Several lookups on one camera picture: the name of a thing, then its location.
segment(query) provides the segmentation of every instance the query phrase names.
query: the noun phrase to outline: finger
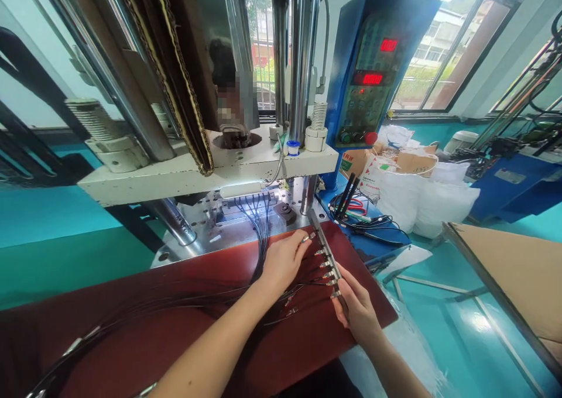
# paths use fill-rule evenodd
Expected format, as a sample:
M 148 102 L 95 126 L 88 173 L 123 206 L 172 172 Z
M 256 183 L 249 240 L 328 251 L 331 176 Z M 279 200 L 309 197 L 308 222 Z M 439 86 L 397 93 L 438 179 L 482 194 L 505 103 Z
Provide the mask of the finger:
M 345 303 L 349 308 L 360 308 L 364 307 L 357 296 L 355 295 L 354 291 L 351 289 L 349 284 L 344 279 L 338 280 L 338 287 L 340 288 L 340 293 L 342 297 L 345 299 Z
M 332 304 L 334 305 L 335 316 L 338 318 L 338 321 L 341 322 L 345 329 L 349 329 L 349 322 L 345 317 L 344 308 L 337 297 L 332 298 Z
M 294 254 L 295 262 L 300 262 L 303 260 L 304 254 L 309 249 L 309 246 L 312 244 L 312 240 L 306 240 L 304 243 L 301 243 L 298 246 L 297 252 Z
M 307 238 L 308 235 L 309 234 L 305 230 L 298 229 L 293 233 L 291 237 L 289 237 L 289 241 L 291 242 L 291 244 L 294 246 L 294 249 L 296 250 L 297 247 L 299 247 L 299 244 L 301 244 L 301 242 L 305 238 Z
M 363 287 L 357 279 L 349 272 L 346 268 L 344 268 L 339 262 L 336 262 L 338 268 L 340 270 L 341 276 L 347 281 L 351 289 L 354 291 L 355 295 L 360 299 L 369 298 L 369 293 Z

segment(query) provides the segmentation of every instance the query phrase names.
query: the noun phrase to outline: red button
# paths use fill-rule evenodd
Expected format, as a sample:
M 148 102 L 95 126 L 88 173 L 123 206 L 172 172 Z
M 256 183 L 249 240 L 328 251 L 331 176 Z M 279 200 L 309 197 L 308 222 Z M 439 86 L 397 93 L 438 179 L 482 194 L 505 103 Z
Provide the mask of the red button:
M 377 135 L 376 132 L 369 132 L 365 135 L 365 143 L 367 145 L 374 145 L 378 138 L 379 135 Z

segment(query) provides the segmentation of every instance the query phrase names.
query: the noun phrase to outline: white machine platform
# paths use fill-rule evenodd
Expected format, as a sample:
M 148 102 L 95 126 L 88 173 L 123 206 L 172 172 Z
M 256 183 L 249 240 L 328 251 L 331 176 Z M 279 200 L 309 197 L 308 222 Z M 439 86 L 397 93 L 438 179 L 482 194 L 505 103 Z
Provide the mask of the white machine platform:
M 174 159 L 151 164 L 130 173 L 112 173 L 105 166 L 87 175 L 78 185 L 103 207 L 144 202 L 178 195 L 215 190 L 233 184 L 270 180 L 275 175 L 279 153 L 273 152 L 269 126 L 252 131 L 262 137 L 255 146 L 221 149 L 213 142 L 219 132 L 209 132 L 215 171 L 205 177 L 197 168 L 184 142 L 174 146 Z M 329 146 L 322 152 L 303 150 L 298 157 L 285 157 L 279 179 L 330 173 L 338 153 Z

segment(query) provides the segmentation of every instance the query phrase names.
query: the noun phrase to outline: white bag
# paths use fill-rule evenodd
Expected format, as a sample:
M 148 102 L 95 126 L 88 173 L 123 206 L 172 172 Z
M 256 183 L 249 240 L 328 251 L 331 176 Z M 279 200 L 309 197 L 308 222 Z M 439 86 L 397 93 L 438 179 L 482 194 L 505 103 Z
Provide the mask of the white bag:
M 458 184 L 464 183 L 464 176 L 467 173 L 470 163 L 442 163 L 438 162 L 429 178 L 431 181 L 439 183 Z
M 462 222 L 480 196 L 480 189 L 467 184 L 429 181 L 421 190 L 414 233 L 434 239 L 444 222 Z
M 361 173 L 359 190 L 369 197 L 375 205 L 381 197 L 381 180 L 386 171 L 396 172 L 396 163 L 386 157 L 371 154 L 365 163 L 363 173 Z
M 379 211 L 391 215 L 400 228 L 409 233 L 416 223 L 420 190 L 428 179 L 415 174 L 383 172 Z

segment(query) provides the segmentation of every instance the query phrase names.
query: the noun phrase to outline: knob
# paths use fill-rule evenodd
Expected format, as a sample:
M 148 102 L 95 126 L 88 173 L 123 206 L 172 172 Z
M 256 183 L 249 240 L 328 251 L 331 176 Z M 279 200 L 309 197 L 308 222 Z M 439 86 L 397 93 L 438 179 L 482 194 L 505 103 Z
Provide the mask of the knob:
M 342 143 L 350 143 L 351 135 L 348 132 L 341 132 L 340 134 L 340 141 Z
M 355 132 L 353 134 L 353 143 L 359 143 L 363 140 L 364 133 L 363 132 Z

